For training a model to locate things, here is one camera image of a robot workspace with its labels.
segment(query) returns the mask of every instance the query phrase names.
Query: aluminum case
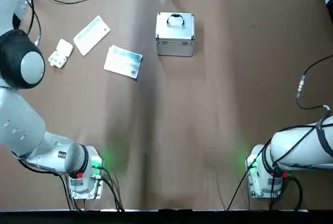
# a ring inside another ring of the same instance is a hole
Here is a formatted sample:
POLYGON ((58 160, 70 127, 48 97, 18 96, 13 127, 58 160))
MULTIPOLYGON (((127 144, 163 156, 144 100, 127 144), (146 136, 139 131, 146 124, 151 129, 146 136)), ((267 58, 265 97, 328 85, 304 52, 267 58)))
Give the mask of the aluminum case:
POLYGON ((158 12, 155 37, 158 55, 192 56, 195 45, 194 14, 158 12))

